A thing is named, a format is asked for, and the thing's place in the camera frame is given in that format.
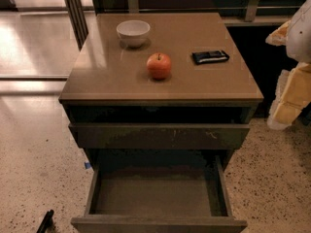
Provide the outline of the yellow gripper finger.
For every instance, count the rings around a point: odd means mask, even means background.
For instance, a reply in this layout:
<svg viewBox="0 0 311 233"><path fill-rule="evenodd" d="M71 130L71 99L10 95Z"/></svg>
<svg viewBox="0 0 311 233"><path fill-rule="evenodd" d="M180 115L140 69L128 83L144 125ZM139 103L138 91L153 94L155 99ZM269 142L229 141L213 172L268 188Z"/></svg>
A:
<svg viewBox="0 0 311 233"><path fill-rule="evenodd" d="M282 70L269 110L267 125L273 130L291 126L311 102L311 64L299 62L291 71Z"/></svg>
<svg viewBox="0 0 311 233"><path fill-rule="evenodd" d="M287 32L289 25L289 20L284 22L281 26L279 26L266 37L265 42L272 46L284 46L287 42Z"/></svg>

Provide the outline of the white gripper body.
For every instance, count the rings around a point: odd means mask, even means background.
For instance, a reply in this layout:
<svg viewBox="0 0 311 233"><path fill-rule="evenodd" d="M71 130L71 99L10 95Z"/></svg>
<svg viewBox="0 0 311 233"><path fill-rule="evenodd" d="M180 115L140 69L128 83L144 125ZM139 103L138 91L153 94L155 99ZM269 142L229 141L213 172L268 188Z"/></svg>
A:
<svg viewBox="0 0 311 233"><path fill-rule="evenodd" d="M306 0L291 19L286 51L298 62L311 62L311 0Z"/></svg>

